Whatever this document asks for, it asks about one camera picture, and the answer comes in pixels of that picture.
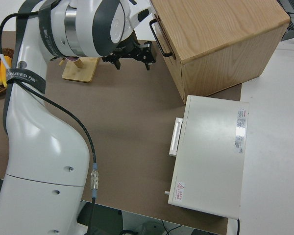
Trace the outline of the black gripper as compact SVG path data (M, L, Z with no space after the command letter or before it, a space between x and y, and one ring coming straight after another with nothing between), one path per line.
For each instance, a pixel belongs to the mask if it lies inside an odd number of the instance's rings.
M153 63L152 54L152 42L146 41L143 44L139 44L137 39L127 39L121 41L115 50L106 57L102 57L103 62L111 63L115 66L117 70L120 70L121 63L119 61L121 58L136 58L139 62L144 63L146 70L150 70L150 66Z

